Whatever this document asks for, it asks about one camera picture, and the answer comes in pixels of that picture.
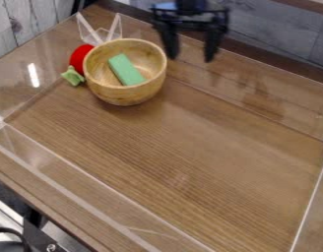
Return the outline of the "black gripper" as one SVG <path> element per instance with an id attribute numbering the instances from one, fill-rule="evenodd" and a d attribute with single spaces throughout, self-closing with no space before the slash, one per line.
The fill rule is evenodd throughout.
<path id="1" fill-rule="evenodd" d="M 149 10 L 157 24 L 160 38 L 166 56 L 174 59 L 178 55 L 178 36 L 174 26 L 181 29 L 205 31 L 202 56 L 204 62 L 213 59 L 223 33 L 228 32 L 229 8 L 212 2 L 157 2 Z"/>

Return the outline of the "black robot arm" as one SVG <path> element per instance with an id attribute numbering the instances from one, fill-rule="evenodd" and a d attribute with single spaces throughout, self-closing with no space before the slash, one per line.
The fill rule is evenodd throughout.
<path id="1" fill-rule="evenodd" d="M 202 32 L 202 60 L 210 62 L 228 33 L 229 9 L 206 0 L 172 0 L 153 3 L 149 10 L 168 58 L 180 53 L 178 31 Z"/>

